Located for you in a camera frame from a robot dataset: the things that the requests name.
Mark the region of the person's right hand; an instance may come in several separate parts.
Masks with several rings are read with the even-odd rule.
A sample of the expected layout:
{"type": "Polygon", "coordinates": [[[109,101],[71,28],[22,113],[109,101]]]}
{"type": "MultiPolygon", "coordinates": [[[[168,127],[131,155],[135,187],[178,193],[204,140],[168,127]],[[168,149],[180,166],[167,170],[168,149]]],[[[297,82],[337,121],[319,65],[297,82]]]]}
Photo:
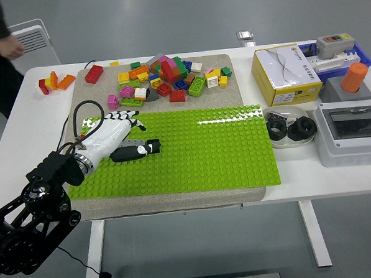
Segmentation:
{"type": "Polygon", "coordinates": [[[25,48],[13,35],[0,39],[0,56],[9,60],[15,60],[23,56],[25,48]]]}

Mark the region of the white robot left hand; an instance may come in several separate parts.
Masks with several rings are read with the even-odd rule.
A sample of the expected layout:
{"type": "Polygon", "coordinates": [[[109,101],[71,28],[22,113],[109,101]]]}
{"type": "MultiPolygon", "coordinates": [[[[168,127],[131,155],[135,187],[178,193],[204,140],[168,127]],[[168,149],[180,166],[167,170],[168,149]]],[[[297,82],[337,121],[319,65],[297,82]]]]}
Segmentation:
{"type": "Polygon", "coordinates": [[[109,157],[131,132],[133,127],[146,128],[138,119],[139,111],[113,111],[96,122],[82,139],[83,149],[77,149],[75,159],[84,176],[91,175],[104,157],[109,157]]]}

